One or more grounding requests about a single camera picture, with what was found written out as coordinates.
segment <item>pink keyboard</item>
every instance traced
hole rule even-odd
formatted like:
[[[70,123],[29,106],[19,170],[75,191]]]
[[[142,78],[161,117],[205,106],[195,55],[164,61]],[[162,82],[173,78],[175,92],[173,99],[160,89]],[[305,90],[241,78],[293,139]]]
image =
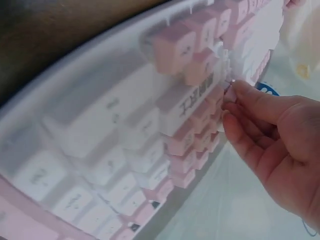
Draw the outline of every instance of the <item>pink keyboard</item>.
[[[260,79],[283,5],[164,6],[72,53],[0,119],[0,238],[132,240],[210,167],[231,82]]]

